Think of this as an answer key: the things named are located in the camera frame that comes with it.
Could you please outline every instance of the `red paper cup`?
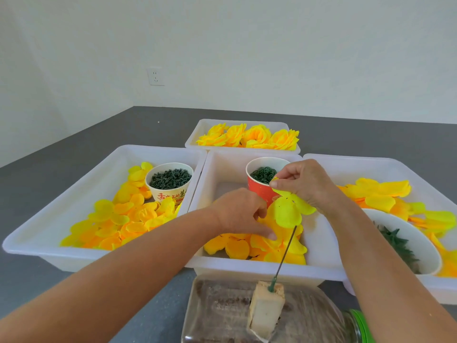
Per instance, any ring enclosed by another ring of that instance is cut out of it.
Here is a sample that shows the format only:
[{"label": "red paper cup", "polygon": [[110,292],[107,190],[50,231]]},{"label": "red paper cup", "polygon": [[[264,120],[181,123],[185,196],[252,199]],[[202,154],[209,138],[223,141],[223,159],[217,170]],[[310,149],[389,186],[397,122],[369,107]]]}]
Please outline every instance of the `red paper cup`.
[{"label": "red paper cup", "polygon": [[258,170],[260,167],[266,166],[275,169],[276,172],[279,172],[287,164],[289,164],[289,161],[287,160],[268,156],[254,159],[246,165],[246,174],[248,176],[249,190],[255,192],[262,199],[264,199],[266,201],[267,206],[270,206],[273,203],[273,198],[275,196],[278,196],[278,194],[275,193],[268,184],[263,184],[256,181],[254,178],[250,176],[250,173],[254,172],[255,170]]}]

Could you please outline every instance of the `yellow rose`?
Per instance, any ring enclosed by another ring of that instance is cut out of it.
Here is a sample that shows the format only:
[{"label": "yellow rose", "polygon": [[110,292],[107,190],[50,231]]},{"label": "yellow rose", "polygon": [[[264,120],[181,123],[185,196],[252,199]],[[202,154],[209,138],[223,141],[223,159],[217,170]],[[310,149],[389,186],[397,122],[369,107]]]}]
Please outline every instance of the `yellow rose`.
[{"label": "yellow rose", "polygon": [[217,133],[212,133],[208,135],[203,135],[198,138],[197,144],[198,145],[209,145],[214,147],[222,147],[227,140],[227,136],[225,133],[219,135]]},{"label": "yellow rose", "polygon": [[265,148],[268,147],[270,138],[270,130],[265,125],[260,124],[246,130],[241,143],[246,148]]},{"label": "yellow rose", "polygon": [[224,147],[238,147],[241,139],[243,138],[245,129],[246,124],[229,127],[225,133],[227,141],[225,142]]},{"label": "yellow rose", "polygon": [[229,128],[228,126],[225,126],[225,123],[224,124],[214,125],[212,128],[209,129],[207,135],[218,135],[218,136],[220,136],[228,128]]},{"label": "yellow rose", "polygon": [[272,149],[279,150],[295,150],[298,142],[299,131],[294,130],[279,130],[271,136],[268,142]]}]

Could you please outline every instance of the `person's left hand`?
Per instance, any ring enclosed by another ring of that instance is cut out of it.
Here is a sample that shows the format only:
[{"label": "person's left hand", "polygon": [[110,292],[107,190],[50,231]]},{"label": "person's left hand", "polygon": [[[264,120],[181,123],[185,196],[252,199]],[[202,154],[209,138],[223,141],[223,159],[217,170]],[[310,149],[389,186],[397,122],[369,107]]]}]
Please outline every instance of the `person's left hand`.
[{"label": "person's left hand", "polygon": [[227,192],[205,209],[218,220],[218,234],[247,233],[276,240],[273,230],[257,221],[266,217],[266,202],[255,192],[245,188]]}]

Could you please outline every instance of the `person's right hand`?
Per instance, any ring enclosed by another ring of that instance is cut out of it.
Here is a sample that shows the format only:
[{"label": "person's right hand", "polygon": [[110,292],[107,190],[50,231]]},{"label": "person's right hand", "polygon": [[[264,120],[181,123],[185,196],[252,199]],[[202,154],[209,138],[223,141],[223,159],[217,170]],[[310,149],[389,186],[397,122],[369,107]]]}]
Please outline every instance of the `person's right hand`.
[{"label": "person's right hand", "polygon": [[272,188],[298,195],[324,215],[332,214],[351,203],[314,159],[292,162],[279,171],[276,177],[279,179],[270,182]]}]

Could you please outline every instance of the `wooden block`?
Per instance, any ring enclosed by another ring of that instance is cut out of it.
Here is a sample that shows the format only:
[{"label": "wooden block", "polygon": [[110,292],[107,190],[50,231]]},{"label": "wooden block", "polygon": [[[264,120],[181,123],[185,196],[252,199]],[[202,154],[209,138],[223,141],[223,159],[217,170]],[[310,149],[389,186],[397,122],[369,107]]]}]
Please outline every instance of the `wooden block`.
[{"label": "wooden block", "polygon": [[284,287],[275,285],[275,292],[268,291],[268,282],[258,282],[249,306],[248,329],[262,342],[267,343],[278,322],[284,303]]}]

